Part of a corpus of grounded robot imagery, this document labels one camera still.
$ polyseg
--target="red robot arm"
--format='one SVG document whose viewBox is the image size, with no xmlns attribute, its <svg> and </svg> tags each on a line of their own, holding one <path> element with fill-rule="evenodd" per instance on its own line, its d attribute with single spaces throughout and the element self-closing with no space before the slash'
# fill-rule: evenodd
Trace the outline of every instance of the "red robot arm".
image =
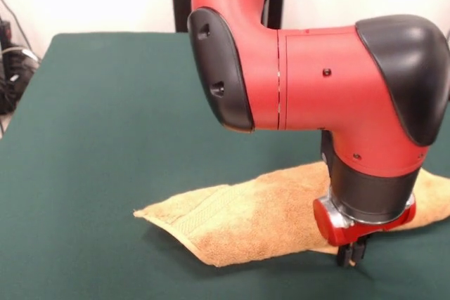
<svg viewBox="0 0 450 300">
<path fill-rule="evenodd" d="M 449 47 L 414 15 L 270 30 L 265 3 L 191 0 L 202 87 L 228 129 L 322 130 L 331 185 L 314 214 L 348 255 L 361 238 L 414 217 L 413 186 L 449 97 Z"/>
</svg>

